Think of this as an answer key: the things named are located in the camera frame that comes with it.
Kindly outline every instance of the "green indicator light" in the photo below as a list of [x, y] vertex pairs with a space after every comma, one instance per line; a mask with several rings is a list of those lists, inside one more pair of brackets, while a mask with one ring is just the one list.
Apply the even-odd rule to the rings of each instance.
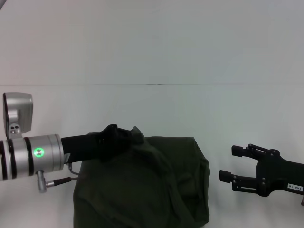
[[42, 157], [43, 156], [43, 154], [44, 154], [44, 150], [42, 149], [42, 148], [36, 148], [35, 150], [34, 150], [34, 155], [36, 156], [36, 157]]

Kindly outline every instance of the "label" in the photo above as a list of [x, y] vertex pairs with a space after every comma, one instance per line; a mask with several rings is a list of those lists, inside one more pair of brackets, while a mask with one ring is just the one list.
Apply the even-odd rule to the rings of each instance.
[[294, 185], [294, 184], [288, 184], [287, 188], [292, 189], [292, 190], [297, 190], [297, 191], [303, 191], [302, 186], [297, 186], [297, 185]]

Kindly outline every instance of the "white wall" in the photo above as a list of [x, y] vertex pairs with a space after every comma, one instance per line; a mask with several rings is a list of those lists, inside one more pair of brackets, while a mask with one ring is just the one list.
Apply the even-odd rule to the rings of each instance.
[[[249, 143], [304, 163], [302, 5], [8, 0], [0, 10], [0, 94], [33, 94], [26, 136], [109, 124], [194, 136], [211, 169], [207, 228], [300, 228], [300, 195], [233, 192], [218, 171], [254, 177], [256, 161], [230, 150]], [[65, 167], [46, 178], [67, 176]], [[74, 185], [40, 195], [35, 177], [0, 183], [0, 227], [73, 227]]]

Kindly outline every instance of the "green fabric bag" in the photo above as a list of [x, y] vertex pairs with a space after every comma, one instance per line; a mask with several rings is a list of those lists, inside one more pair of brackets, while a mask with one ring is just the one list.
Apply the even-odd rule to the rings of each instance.
[[74, 228], [199, 228], [209, 220], [209, 163], [194, 138], [145, 138], [110, 161], [84, 161]]

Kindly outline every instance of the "dark green cloth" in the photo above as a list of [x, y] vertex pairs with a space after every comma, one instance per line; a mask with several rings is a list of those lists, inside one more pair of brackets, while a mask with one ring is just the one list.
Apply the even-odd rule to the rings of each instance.
[[199, 228], [209, 220], [209, 163], [194, 138], [144, 138], [110, 161], [84, 161], [74, 228]]

